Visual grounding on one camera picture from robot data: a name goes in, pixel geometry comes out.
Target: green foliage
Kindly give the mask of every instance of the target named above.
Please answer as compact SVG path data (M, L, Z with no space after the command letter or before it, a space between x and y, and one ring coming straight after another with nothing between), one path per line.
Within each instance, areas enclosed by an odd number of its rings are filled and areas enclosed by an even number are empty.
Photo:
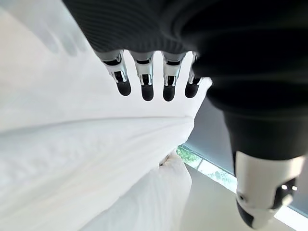
M191 163L199 159L195 154L185 150L182 146L177 148L177 154L182 158L185 163Z

